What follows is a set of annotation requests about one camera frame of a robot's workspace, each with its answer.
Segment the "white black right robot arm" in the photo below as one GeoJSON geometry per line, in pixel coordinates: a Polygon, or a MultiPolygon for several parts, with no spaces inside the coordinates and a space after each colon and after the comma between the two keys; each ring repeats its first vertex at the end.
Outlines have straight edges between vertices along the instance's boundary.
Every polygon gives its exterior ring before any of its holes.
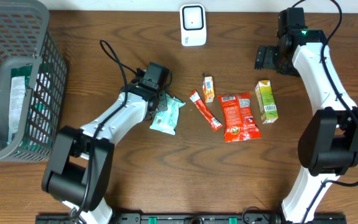
{"type": "Polygon", "coordinates": [[[332,185],[358,186],[358,107],[347,94],[317,29],[279,29],[276,46],[261,46],[256,69],[303,80],[313,117],[298,141],[301,169],[275,223],[310,223],[332,185]]]}

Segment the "red snack bag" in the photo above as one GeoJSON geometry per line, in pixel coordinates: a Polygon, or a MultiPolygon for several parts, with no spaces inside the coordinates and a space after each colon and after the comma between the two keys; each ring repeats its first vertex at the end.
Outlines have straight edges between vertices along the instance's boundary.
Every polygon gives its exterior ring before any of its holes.
{"type": "Polygon", "coordinates": [[[219,95],[223,113],[225,142],[247,141],[261,138],[250,108],[250,92],[219,95]]]}

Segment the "light green wet wipes pack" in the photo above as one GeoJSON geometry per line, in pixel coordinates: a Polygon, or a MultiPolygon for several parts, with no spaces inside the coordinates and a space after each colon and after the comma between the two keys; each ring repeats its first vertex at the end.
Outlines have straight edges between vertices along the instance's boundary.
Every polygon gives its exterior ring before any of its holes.
{"type": "Polygon", "coordinates": [[[178,98],[171,97],[168,94],[166,94],[166,97],[167,110],[156,113],[149,128],[162,133],[175,135],[180,108],[185,106],[185,102],[182,102],[178,98]]]}

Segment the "white barcode scanner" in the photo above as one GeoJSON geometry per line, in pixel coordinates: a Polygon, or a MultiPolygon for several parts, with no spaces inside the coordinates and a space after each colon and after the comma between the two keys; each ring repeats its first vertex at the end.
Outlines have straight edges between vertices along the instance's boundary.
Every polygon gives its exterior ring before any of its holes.
{"type": "Polygon", "coordinates": [[[202,46],[206,43],[206,10],[201,4],[185,4],[179,10],[181,44],[184,47],[202,46]]]}

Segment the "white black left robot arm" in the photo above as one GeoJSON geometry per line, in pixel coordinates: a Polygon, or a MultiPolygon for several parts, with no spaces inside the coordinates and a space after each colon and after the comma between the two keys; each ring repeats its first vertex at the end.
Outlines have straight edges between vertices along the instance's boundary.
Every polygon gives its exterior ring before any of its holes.
{"type": "Polygon", "coordinates": [[[109,223],[106,203],[114,146],[147,114],[167,107],[160,91],[129,84],[104,113],[79,129],[59,130],[42,179],[43,191],[70,208],[72,223],[109,223]]]}

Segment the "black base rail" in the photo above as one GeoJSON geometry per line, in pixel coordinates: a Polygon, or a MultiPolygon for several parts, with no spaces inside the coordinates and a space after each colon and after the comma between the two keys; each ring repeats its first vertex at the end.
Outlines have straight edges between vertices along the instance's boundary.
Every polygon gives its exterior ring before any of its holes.
{"type": "MultiPolygon", "coordinates": [[[[37,215],[36,224],[53,224],[53,223],[75,223],[67,215],[37,215]]],[[[263,224],[263,223],[285,223],[274,215],[270,214],[246,213],[242,218],[241,215],[141,215],[138,213],[122,213],[113,215],[108,223],[114,224],[263,224]]],[[[314,220],[305,223],[317,224],[346,224],[345,215],[315,215],[314,220]]]]}

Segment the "grey plastic shopping basket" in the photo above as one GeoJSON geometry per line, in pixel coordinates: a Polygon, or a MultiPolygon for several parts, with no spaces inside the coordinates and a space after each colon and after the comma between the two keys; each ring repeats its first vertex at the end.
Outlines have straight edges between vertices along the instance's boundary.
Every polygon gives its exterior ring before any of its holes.
{"type": "Polygon", "coordinates": [[[0,161],[48,159],[62,113],[66,63],[39,1],[0,1],[0,161]]]}

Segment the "small orange tissue pack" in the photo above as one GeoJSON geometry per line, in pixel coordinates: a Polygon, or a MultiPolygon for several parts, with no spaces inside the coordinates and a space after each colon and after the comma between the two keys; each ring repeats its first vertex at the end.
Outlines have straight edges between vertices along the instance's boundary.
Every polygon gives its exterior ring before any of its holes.
{"type": "Polygon", "coordinates": [[[203,94],[206,103],[212,103],[214,101],[214,83],[211,76],[204,77],[203,81],[203,94]]]}

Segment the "dark green packet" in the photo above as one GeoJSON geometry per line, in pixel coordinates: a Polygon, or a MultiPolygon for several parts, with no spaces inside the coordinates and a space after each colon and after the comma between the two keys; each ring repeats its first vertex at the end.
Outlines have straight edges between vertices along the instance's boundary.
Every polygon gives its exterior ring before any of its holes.
{"type": "MultiPolygon", "coordinates": [[[[31,72],[31,64],[11,69],[7,145],[12,143],[18,132],[24,97],[29,85],[31,72]]],[[[35,85],[35,91],[40,97],[32,97],[31,103],[34,105],[35,112],[30,112],[29,118],[34,124],[40,126],[42,130],[37,131],[31,124],[28,125],[26,131],[32,138],[38,140],[38,143],[29,139],[23,140],[23,148],[28,147],[30,150],[36,151],[41,148],[40,143],[45,143],[48,146],[52,144],[51,139],[48,136],[52,132],[52,127],[46,120],[52,116],[52,112],[46,106],[47,103],[51,102],[51,96],[47,93],[47,90],[51,87],[52,77],[53,73],[51,72],[40,72],[37,74],[37,78],[41,83],[35,85]]]]}

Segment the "small red Nescafe packet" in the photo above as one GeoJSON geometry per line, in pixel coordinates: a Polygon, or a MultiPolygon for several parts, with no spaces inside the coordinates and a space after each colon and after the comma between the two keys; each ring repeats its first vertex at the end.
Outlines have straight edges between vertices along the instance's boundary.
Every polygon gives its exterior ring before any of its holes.
{"type": "Polygon", "coordinates": [[[223,125],[216,117],[210,112],[204,101],[200,98],[200,95],[196,90],[193,90],[190,95],[190,100],[198,108],[199,112],[204,116],[206,121],[209,123],[213,131],[219,130],[223,125]]]}

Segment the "yellow green juice carton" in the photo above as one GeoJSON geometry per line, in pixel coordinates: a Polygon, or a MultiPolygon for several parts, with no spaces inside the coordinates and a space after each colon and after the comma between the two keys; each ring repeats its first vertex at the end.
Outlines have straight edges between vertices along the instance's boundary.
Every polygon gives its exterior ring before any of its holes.
{"type": "Polygon", "coordinates": [[[255,87],[255,93],[259,104],[262,123],[274,123],[278,119],[278,111],[270,81],[258,81],[255,87]]]}

